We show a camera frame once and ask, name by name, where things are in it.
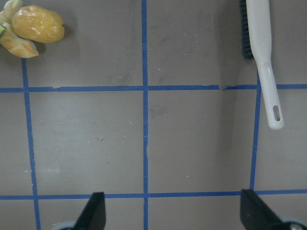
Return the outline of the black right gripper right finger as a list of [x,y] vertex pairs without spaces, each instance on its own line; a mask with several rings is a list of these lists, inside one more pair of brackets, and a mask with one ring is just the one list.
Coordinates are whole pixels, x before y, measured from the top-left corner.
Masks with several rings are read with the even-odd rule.
[[287,224],[250,189],[241,190],[240,220],[246,230],[287,229]]

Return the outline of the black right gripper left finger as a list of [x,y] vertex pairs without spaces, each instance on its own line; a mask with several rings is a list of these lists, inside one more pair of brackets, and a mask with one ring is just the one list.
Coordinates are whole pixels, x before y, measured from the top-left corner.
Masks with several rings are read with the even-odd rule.
[[73,230],[104,230],[106,225],[106,206],[104,192],[93,193],[81,215],[72,227]]

